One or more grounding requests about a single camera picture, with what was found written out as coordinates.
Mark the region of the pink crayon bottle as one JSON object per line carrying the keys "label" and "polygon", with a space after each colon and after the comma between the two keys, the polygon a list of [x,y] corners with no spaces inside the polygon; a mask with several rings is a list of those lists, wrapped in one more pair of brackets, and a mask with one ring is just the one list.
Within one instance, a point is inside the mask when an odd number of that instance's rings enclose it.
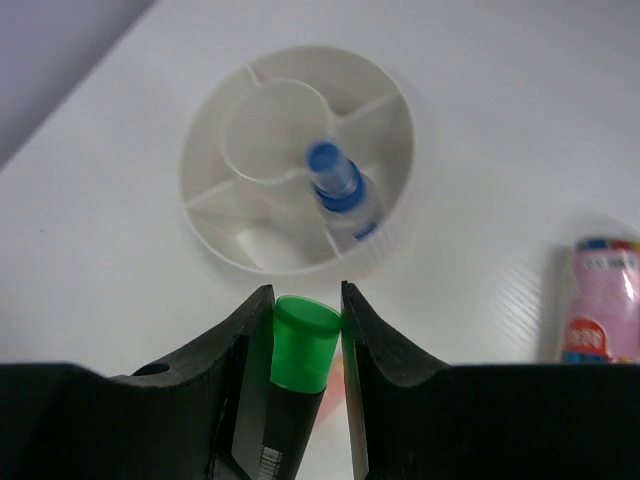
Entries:
{"label": "pink crayon bottle", "polygon": [[639,243],[607,237],[575,244],[561,310],[560,361],[639,361]]}

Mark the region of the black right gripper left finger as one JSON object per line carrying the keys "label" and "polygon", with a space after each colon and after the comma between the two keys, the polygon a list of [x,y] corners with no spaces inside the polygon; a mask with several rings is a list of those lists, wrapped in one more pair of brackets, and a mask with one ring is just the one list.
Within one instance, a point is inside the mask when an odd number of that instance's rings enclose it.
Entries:
{"label": "black right gripper left finger", "polygon": [[273,348],[265,285],[226,320],[130,376],[1,368],[5,479],[254,479]]}

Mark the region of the black green highlighter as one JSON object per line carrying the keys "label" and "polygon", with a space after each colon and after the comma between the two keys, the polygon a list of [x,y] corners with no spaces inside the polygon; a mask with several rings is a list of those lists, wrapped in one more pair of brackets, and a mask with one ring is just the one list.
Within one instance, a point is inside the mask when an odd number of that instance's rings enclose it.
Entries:
{"label": "black green highlighter", "polygon": [[270,377],[259,398],[259,415],[245,418],[257,428],[257,444],[239,445],[235,462],[246,479],[294,479],[326,391],[341,331],[333,308],[300,296],[281,296],[272,314]]}

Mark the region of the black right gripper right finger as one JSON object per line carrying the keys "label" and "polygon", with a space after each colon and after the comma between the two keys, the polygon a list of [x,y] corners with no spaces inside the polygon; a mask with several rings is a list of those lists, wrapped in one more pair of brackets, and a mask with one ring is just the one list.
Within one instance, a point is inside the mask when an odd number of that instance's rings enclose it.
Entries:
{"label": "black right gripper right finger", "polygon": [[639,369],[450,365],[341,286],[358,479],[635,479]]}

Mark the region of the blue capped glue bottle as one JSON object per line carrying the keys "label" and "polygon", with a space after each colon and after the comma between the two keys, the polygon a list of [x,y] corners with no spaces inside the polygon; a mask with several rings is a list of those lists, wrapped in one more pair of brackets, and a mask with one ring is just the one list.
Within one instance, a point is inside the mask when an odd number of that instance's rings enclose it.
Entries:
{"label": "blue capped glue bottle", "polygon": [[309,146],[305,165],[330,242],[343,255],[370,237],[384,219],[375,185],[329,140]]}

